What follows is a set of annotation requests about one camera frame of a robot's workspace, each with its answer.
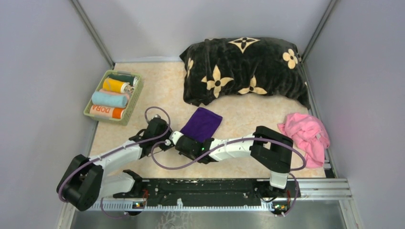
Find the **black floral blanket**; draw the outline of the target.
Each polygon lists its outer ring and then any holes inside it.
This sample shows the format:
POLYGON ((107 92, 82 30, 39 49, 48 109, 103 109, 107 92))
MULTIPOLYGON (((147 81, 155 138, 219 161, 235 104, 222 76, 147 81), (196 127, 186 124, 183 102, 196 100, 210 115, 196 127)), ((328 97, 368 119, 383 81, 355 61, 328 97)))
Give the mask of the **black floral blanket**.
POLYGON ((183 100, 208 105, 225 95, 280 95, 311 108, 298 47, 270 37, 206 39, 187 47, 183 100))

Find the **light blue towel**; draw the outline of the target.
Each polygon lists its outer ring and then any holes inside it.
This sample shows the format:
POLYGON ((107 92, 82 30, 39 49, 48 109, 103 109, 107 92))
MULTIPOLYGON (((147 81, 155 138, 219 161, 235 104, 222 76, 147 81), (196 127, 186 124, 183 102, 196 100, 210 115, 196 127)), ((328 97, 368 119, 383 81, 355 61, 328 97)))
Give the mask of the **light blue towel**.
POLYGON ((111 95, 103 92, 94 92, 91 97, 94 105, 125 108, 128 99, 125 95, 111 95))

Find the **purple towel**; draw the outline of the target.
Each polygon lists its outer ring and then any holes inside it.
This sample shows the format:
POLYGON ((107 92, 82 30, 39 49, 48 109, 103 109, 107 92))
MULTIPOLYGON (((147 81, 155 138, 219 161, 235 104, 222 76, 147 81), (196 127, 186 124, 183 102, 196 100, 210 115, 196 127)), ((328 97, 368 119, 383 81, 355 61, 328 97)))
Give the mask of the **purple towel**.
POLYGON ((180 132, 191 139, 203 143, 214 135, 222 120, 222 116, 199 107, 180 132))

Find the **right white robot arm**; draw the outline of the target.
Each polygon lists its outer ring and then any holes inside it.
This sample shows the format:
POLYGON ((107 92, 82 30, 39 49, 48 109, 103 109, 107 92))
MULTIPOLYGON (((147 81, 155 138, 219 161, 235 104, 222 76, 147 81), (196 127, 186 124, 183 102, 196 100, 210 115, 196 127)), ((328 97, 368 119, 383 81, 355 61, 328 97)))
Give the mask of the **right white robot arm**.
POLYGON ((269 191, 275 197, 282 196, 288 189, 293 140, 265 126, 257 126, 253 134, 233 139, 209 138, 198 142, 179 131, 173 132, 169 140, 174 147, 191 160, 206 152, 209 154, 198 159, 208 164, 231 158, 252 157, 270 170, 269 191))

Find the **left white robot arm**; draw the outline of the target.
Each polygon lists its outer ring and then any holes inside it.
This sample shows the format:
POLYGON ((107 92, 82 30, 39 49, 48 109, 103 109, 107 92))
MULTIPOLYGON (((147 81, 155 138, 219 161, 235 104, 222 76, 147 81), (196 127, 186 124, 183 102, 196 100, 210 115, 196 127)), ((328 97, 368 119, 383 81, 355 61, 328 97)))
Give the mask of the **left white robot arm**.
POLYGON ((85 211, 98 200, 114 194, 140 196, 143 184, 134 172, 125 170, 118 175, 112 172, 148 156, 152 146, 159 141, 168 143, 165 150, 171 148, 173 144, 168 140, 171 133, 170 123, 156 116, 147 128, 110 151, 92 157, 75 156, 57 185, 59 199, 85 211))

